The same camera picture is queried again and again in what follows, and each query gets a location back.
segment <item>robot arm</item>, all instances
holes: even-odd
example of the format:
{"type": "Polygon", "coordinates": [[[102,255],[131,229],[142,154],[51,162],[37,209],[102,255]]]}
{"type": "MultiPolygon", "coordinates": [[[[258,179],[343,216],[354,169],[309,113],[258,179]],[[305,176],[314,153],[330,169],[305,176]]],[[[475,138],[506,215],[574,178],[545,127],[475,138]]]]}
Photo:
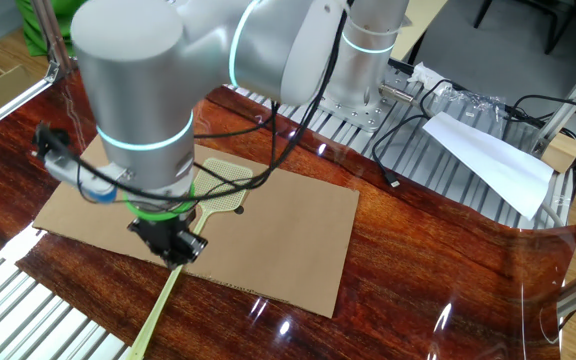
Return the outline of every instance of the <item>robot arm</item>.
{"type": "MultiPolygon", "coordinates": [[[[111,163],[99,170],[132,188],[178,197],[192,184],[197,102],[224,83],[286,104],[307,102],[325,70],[343,9],[338,0],[168,3],[90,0],[75,14],[71,34],[111,163]]],[[[114,187],[38,142],[53,176],[97,201],[114,200],[114,187]]],[[[205,240],[188,236],[194,214],[173,211],[182,204],[126,195],[142,219],[144,213],[178,215],[133,222],[132,230],[153,252],[173,266],[199,255],[205,240]]]]}

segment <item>metal bracket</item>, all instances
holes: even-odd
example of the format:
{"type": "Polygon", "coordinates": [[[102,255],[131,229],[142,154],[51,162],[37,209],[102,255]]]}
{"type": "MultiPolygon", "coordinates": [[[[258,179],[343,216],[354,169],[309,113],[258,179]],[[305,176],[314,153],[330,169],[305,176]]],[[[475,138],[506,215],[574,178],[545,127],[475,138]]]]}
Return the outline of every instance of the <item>metal bracket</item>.
{"type": "MultiPolygon", "coordinates": [[[[576,85],[568,95],[568,99],[576,101],[576,85]]],[[[541,157],[548,144],[555,138],[559,131],[566,125],[568,120],[575,114],[576,106],[570,104],[562,105],[559,110],[550,118],[550,121],[539,132],[532,146],[533,154],[541,157]]]]}
{"type": "Polygon", "coordinates": [[[394,103],[393,100],[382,98],[375,105],[354,109],[324,98],[321,100],[319,108],[363,130],[375,132],[386,120],[386,116],[388,116],[394,103]]]}
{"type": "Polygon", "coordinates": [[[50,66],[46,73],[46,81],[55,82],[76,68],[76,62],[68,55],[64,38],[59,29],[59,22],[50,0],[31,0],[33,11],[41,29],[50,66]]]}

